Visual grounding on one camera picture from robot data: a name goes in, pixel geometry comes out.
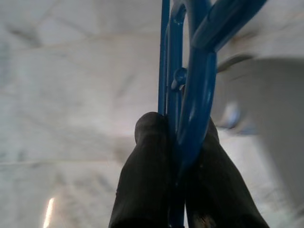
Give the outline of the blue plastic hanger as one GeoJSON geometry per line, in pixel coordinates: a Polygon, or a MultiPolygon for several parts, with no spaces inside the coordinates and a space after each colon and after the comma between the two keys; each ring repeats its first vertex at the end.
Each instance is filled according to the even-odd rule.
{"type": "Polygon", "coordinates": [[[184,228],[185,171],[198,158],[213,102],[217,52],[266,0],[162,0],[158,112],[168,120],[169,228],[184,228]]]}

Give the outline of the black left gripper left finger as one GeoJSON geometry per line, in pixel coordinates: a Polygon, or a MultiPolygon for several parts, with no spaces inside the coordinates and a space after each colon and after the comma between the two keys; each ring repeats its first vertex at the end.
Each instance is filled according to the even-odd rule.
{"type": "Polygon", "coordinates": [[[165,117],[144,114],[120,174],[108,228],[168,228],[171,170],[165,117]]]}

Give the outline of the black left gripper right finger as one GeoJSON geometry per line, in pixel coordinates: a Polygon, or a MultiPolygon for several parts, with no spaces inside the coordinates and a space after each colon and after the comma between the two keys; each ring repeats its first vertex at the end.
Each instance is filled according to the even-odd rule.
{"type": "Polygon", "coordinates": [[[220,145],[212,121],[189,176],[189,228],[263,228],[263,217],[240,172],[220,145]]]}

